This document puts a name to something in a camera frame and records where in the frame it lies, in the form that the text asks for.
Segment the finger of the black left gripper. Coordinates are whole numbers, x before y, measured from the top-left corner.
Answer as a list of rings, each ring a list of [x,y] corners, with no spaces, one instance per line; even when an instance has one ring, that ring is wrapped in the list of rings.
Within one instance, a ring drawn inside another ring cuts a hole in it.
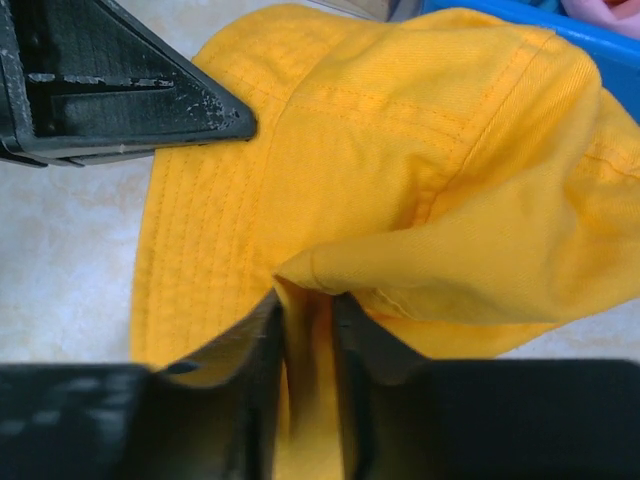
[[[253,137],[251,109],[114,1],[1,5],[1,157],[84,167]]]

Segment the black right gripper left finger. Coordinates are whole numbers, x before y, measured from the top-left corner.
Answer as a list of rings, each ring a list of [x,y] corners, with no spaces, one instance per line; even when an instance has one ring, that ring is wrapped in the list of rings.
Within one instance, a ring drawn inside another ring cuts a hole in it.
[[[268,294],[211,342],[160,370],[5,364],[5,479],[269,479],[282,367]]]

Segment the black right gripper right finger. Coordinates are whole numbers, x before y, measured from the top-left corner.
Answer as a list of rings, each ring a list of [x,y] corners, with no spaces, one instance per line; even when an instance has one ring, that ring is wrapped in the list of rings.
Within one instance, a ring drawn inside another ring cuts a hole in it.
[[[626,360],[435,360],[332,305],[349,479],[635,479],[639,367]]]

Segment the yellow bucket hat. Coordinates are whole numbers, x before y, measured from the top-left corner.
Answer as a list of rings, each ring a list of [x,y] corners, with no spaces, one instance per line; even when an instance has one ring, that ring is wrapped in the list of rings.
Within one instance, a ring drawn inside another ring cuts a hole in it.
[[[285,310],[275,475],[340,479],[332,296],[434,358],[491,358],[639,295],[639,128],[586,53],[466,9],[277,5],[195,57],[258,119],[154,160],[133,360]]]

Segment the blue plastic bin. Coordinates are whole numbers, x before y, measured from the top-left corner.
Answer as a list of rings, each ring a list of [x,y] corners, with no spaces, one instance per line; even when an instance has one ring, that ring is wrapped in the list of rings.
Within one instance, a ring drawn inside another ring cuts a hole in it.
[[[521,1],[424,1],[423,14],[467,8],[507,22],[555,31],[587,52],[596,63],[603,85],[634,120],[639,119],[639,42],[597,26]]]

